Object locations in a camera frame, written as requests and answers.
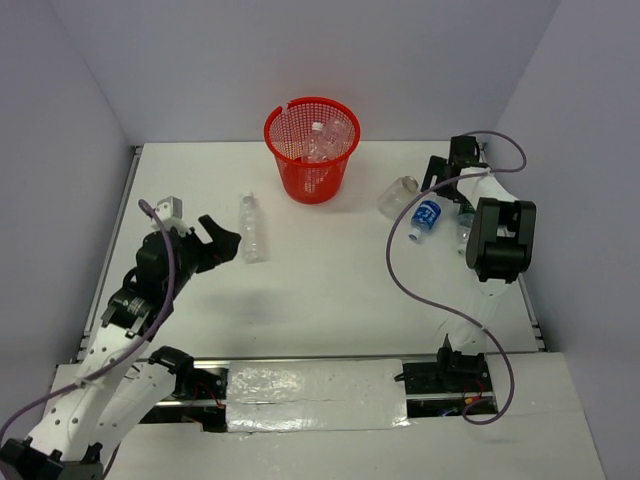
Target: white bottle cap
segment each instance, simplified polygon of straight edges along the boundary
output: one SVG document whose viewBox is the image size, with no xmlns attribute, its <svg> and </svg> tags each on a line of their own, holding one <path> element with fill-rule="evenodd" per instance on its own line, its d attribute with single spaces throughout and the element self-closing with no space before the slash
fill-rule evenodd
<svg viewBox="0 0 640 480">
<path fill-rule="evenodd" d="M 416 243 L 420 243 L 420 237 L 422 237 L 422 230 L 418 227 L 413 227 L 409 232 L 409 238 Z"/>
</svg>

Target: red wire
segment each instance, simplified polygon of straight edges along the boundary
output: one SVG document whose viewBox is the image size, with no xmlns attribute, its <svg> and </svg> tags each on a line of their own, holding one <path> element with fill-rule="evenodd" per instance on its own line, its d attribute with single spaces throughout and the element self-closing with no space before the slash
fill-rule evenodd
<svg viewBox="0 0 640 480">
<path fill-rule="evenodd" d="M 211 391 L 211 389 L 209 389 L 209 387 L 207 387 L 202 382 L 198 382 L 198 385 L 200 385 L 204 389 L 204 391 L 206 391 L 209 395 L 211 395 L 211 398 L 213 398 L 216 401 L 216 405 L 218 406 L 218 408 L 224 408 L 224 405 L 222 405 L 222 403 L 220 403 L 220 401 L 218 400 L 216 395 Z"/>
</svg>

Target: white table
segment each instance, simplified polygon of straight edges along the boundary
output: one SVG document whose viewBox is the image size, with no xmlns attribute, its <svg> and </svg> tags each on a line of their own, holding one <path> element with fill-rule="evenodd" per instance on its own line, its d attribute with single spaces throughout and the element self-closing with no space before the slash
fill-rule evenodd
<svg viewBox="0 0 640 480">
<path fill-rule="evenodd" d="M 283 434 L 138 425 L 123 441 L 109 480 L 604 480 L 564 356 L 510 358 L 516 395 L 491 426 L 460 417 L 420 418 L 390 430 Z M 504 365 L 499 356 L 488 363 L 501 405 Z M 73 381 L 76 369 L 60 366 L 53 388 Z"/>
<path fill-rule="evenodd" d="M 266 221 L 269 260 L 241 258 L 195 276 L 152 348 L 171 345 L 196 358 L 431 354 L 442 345 L 450 317 L 406 297 L 392 283 L 384 251 L 391 222 L 377 197 L 396 178 L 422 180 L 431 155 L 447 156 L 448 142 L 362 142 L 340 192 L 321 205 L 287 196 L 264 143 L 147 144 L 133 178 L 103 288 L 89 318 L 99 325 L 108 299 L 134 266 L 150 232 L 137 207 L 169 195 L 184 202 L 185 221 L 210 214 L 237 230 L 243 191 L 252 190 Z M 413 291 L 465 308 L 474 274 L 454 250 L 457 207 L 443 204 L 436 230 L 423 245 L 406 234 L 394 241 L 399 277 Z M 510 352 L 538 350 L 522 291 L 510 287 L 492 330 Z"/>
</svg>

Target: bottle with blue label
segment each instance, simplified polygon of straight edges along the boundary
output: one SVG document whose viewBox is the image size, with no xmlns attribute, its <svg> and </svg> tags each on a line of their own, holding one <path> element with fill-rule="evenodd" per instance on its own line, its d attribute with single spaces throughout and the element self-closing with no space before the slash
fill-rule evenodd
<svg viewBox="0 0 640 480">
<path fill-rule="evenodd" d="M 411 217 L 411 232 L 409 238 L 416 243 L 420 243 L 420 239 L 424 233 L 429 233 L 442 213 L 440 205 L 434 198 L 429 196 L 416 209 L 413 217 Z"/>
</svg>

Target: red plastic basket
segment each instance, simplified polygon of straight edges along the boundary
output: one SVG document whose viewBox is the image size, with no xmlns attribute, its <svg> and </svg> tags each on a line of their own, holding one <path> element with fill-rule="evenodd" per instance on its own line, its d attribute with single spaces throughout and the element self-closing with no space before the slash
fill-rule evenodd
<svg viewBox="0 0 640 480">
<path fill-rule="evenodd" d="M 313 122 L 331 118 L 350 127 L 340 155 L 328 162 L 303 163 L 302 147 Z M 360 140 L 360 124 L 351 110 L 334 100 L 304 97 L 292 100 L 287 110 L 276 108 L 264 125 L 264 139 L 276 157 L 282 184 L 287 193 L 301 203 L 322 203 L 333 197 L 342 184 L 349 156 Z"/>
</svg>

